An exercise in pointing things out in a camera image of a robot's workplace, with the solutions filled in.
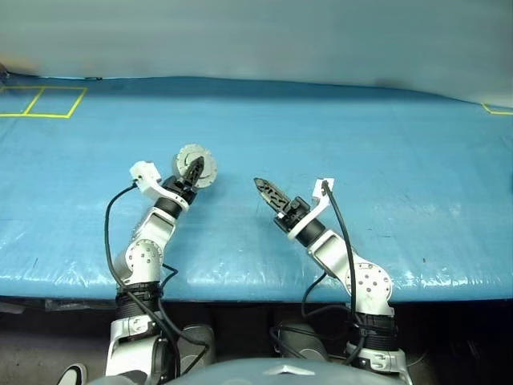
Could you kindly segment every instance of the blue table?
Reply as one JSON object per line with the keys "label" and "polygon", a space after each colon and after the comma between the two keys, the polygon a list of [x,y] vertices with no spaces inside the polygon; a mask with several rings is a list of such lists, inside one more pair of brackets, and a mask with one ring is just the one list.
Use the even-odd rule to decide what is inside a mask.
{"label": "blue table", "polygon": [[[87,93],[47,88],[34,102],[41,88],[20,85]],[[394,302],[513,297],[511,116],[412,91],[303,83],[14,77],[3,86],[0,114],[21,116],[0,116],[1,295],[113,298],[107,202],[137,160],[164,176],[182,146],[199,143],[219,176],[180,218],[165,257],[180,273],[167,298],[299,301],[321,273],[273,224],[255,176],[307,201],[316,178],[336,178],[352,242],[387,269]],[[132,192],[114,207],[114,253],[151,203]],[[337,229],[330,210],[321,219]],[[313,299],[347,295],[326,280]]]}

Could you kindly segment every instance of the white wall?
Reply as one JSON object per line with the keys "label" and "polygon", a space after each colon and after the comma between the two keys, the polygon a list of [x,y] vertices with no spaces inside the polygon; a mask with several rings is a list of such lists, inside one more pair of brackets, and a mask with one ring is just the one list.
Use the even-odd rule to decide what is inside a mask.
{"label": "white wall", "polygon": [[513,107],[513,1],[0,0],[0,63],[386,85]]}

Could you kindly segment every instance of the floor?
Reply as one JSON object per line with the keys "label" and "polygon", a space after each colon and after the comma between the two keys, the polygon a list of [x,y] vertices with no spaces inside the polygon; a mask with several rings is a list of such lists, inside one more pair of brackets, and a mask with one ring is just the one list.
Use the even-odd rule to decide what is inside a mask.
{"label": "floor", "polygon": [[[220,361],[272,356],[269,325],[298,314],[298,306],[281,304],[172,304],[168,309],[179,325],[192,320],[210,322]],[[413,363],[414,382],[471,385],[500,379],[513,359],[513,334],[501,330],[496,338],[491,320],[511,325],[512,309],[511,302],[397,306],[401,347]],[[1,313],[0,384],[56,383],[63,369],[75,362],[87,365],[89,379],[98,378],[105,367],[113,317],[111,310],[32,308],[22,314]],[[313,327],[333,332],[341,324],[339,315],[330,314]],[[339,346],[326,347],[337,353],[334,349]]]}

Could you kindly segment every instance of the white bracket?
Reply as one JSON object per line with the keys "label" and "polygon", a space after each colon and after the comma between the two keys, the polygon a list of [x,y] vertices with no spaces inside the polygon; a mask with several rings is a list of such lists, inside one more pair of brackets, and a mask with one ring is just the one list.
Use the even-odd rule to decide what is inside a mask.
{"label": "white bracket", "polygon": [[328,186],[330,190],[333,190],[333,184],[335,183],[334,178],[324,178],[317,179],[315,181],[315,186],[313,187],[312,192],[312,203],[315,206],[312,211],[310,211],[306,216],[299,221],[297,225],[294,226],[292,230],[287,234],[287,238],[289,240],[293,240],[297,235],[315,218],[319,216],[322,211],[329,206],[329,197],[328,194],[323,193],[322,191],[322,182],[328,182]]}
{"label": "white bracket", "polygon": [[166,198],[176,202],[183,211],[189,210],[189,204],[180,195],[163,188],[159,182],[162,177],[153,162],[139,161],[130,168],[130,174],[137,183],[137,187],[143,195],[156,201],[159,198]]}

